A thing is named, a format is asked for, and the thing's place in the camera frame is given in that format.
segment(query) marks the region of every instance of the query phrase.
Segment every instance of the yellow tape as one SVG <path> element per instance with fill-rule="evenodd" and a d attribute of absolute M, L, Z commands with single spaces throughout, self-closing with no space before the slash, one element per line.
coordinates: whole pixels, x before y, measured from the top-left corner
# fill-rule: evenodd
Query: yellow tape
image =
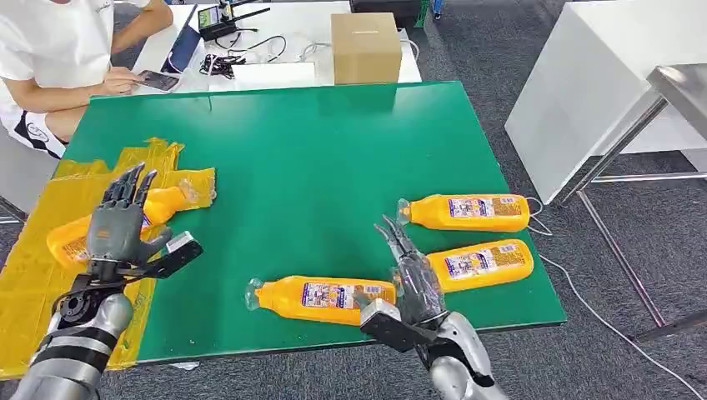
<path fill-rule="evenodd" d="M 50 309 L 55 298 L 66 292 L 77 273 L 59 265 L 46 245 L 54 228 L 84 217 L 100 202 L 103 191 L 120 173 L 145 162 L 145 171 L 158 170 L 153 188 L 168 188 L 184 181 L 194 191 L 196 203 L 190 208 L 209 207 L 215 196 L 215 171 L 174 171 L 180 143 L 152 138 L 146 147 L 126 147 L 112 171 L 103 161 L 78 163 L 62 160 L 54 179 L 49 181 L 38 204 L 0 273 L 0 379 L 17 378 L 28 368 L 29 358 L 46 334 Z M 156 235 L 161 227 L 148 232 Z M 108 362 L 109 369 L 134 365 L 148 321 L 154 281 L 144 279 L 126 288 L 133 302 L 133 320 L 118 339 Z"/>

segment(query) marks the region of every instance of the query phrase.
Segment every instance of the orange bottle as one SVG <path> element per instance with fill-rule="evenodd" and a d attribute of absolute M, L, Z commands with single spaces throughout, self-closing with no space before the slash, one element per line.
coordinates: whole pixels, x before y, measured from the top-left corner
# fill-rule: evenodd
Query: orange bottle
<path fill-rule="evenodd" d="M 445 293 L 498 285 L 533 272 L 533 255 L 522 240 L 505 239 L 427 255 Z"/>
<path fill-rule="evenodd" d="M 528 220 L 528 201 L 516 194 L 433 194 L 417 202 L 398 201 L 400 223 L 430 229 L 517 232 Z"/>
<path fill-rule="evenodd" d="M 190 187 L 167 187 L 151 189 L 145 200 L 143 229 L 162 225 L 177 211 L 189 208 L 193 203 Z M 54 258 L 66 268 L 83 268 L 88 260 L 86 251 L 86 234 L 91 225 L 91 216 L 79 218 L 76 221 L 54 228 L 47 235 L 47 246 Z"/>
<path fill-rule="evenodd" d="M 297 275 L 266 283 L 252 279 L 245 299 L 250 310 L 267 308 L 285 318 L 359 325 L 361 310 L 354 301 L 356 292 L 395 304 L 391 282 Z"/>

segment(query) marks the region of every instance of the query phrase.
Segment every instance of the green table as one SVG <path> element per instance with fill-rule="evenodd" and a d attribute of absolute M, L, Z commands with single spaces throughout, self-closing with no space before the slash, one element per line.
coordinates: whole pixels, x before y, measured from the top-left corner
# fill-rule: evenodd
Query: green table
<path fill-rule="evenodd" d="M 169 223 L 204 254 L 157 283 L 139 362 L 366 341 L 356 327 L 248 311 L 246 284 L 388 279 L 394 260 L 373 224 L 399 198 L 509 191 L 459 82 L 98 98 L 65 158 L 111 167 L 153 136 L 186 144 L 180 169 L 216 167 L 218 197 Z M 425 253 L 511 237 L 535 252 L 526 232 L 407 232 Z M 565 321 L 537 255 L 524 280 L 447 304 L 480 330 Z"/>

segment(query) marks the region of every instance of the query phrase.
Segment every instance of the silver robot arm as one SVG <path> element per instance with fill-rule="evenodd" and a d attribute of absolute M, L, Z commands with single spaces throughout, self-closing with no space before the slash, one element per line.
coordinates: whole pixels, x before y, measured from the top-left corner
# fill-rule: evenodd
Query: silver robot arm
<path fill-rule="evenodd" d="M 90 398 L 133 318 L 125 286 L 142 278 L 168 278 L 203 252 L 189 232 L 170 240 L 172 232 L 166 228 L 151 242 L 140 240 L 144 203 L 157 173 L 146 173 L 138 188 L 143 168 L 140 163 L 112 182 L 93 211 L 86 236 L 91 255 L 87 271 L 52 305 L 47 336 L 12 400 Z M 148 261 L 165 245 L 166 255 Z"/>
<path fill-rule="evenodd" d="M 132 318 L 133 305 L 122 293 L 108 296 L 96 317 L 82 325 L 58 328 L 62 316 L 54 313 L 49 332 L 11 400 L 90 398 Z"/>
<path fill-rule="evenodd" d="M 361 310 L 361 332 L 401 353 L 417 350 L 444 400 L 507 400 L 469 320 L 458 312 L 440 320 L 435 330 L 407 324 L 393 304 L 377 298 Z"/>
<path fill-rule="evenodd" d="M 396 305 L 356 293 L 361 332 L 399 352 L 414 348 L 444 400 L 505 400 L 491 375 L 491 361 L 479 335 L 462 314 L 445 307 L 429 261 L 403 227 L 383 216 L 383 234 L 397 267 Z"/>

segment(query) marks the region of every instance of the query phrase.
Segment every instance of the metal frame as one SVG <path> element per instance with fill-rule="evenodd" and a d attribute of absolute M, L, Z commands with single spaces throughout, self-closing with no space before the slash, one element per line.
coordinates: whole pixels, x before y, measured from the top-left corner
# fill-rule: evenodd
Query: metal frame
<path fill-rule="evenodd" d="M 616 159 L 616 157 L 621 154 L 621 152 L 631 143 L 631 141 L 636 138 L 639 133 L 641 133 L 648 124 L 653 121 L 661 111 L 670 103 L 678 108 L 680 111 L 683 104 L 685 104 L 684 96 L 685 90 L 682 87 L 678 87 L 678 91 L 674 90 L 674 87 L 667 87 L 664 78 L 665 67 L 657 67 L 654 72 L 649 76 L 649 81 L 654 86 L 656 90 L 660 92 L 659 97 L 646 109 L 646 111 L 641 114 L 641 116 L 619 137 L 616 143 L 609 149 L 609 151 L 577 182 L 572 189 L 569 190 L 567 195 L 559 202 L 559 205 L 566 207 L 569 200 L 576 194 L 577 197 L 582 201 L 584 207 L 589 212 L 589 216 L 596 224 L 597 228 L 604 236 L 604 240 L 609 245 L 611 252 L 616 257 L 621 269 L 624 274 L 631 282 L 636 293 L 639 295 L 641 302 L 644 304 L 645 308 L 650 313 L 650 316 L 655 322 L 656 328 L 650 329 L 649 331 L 639 333 L 634 335 L 633 339 L 636 342 L 646 342 L 655 338 L 660 338 L 666 335 L 672 335 L 678 333 L 687 328 L 692 328 L 697 325 L 707 323 L 707 310 L 695 312 L 687 317 L 683 317 L 677 321 L 666 322 L 663 316 L 660 314 L 660 310 L 655 306 L 650 295 L 646 292 L 643 283 L 640 281 L 638 275 L 636 275 L 634 269 L 629 264 L 626 256 L 621 251 L 619 244 L 614 240 L 611 232 L 602 221 L 601 216 L 597 212 L 594 205 L 589 200 L 584 190 L 591 183 L 612 183 L 612 182 L 646 182 L 646 181 L 664 181 L 664 180 L 675 180 L 675 179 L 706 179 L 707 172 L 677 172 L 677 173 L 659 173 L 659 174 L 645 174 L 645 175 L 621 175 L 621 176 L 600 176 L 600 174 Z M 689 117 L 681 112 L 684 117 L 687 117 L 688 122 L 690 122 L 698 131 L 704 127 L 704 120 L 698 120 L 695 123 L 694 118 L 694 108 L 690 109 L 691 113 Z"/>
<path fill-rule="evenodd" d="M 2 196 L 0 196 L 0 212 L 10 214 L 9 216 L 0 216 L 0 226 L 24 225 L 27 221 L 27 214 Z"/>

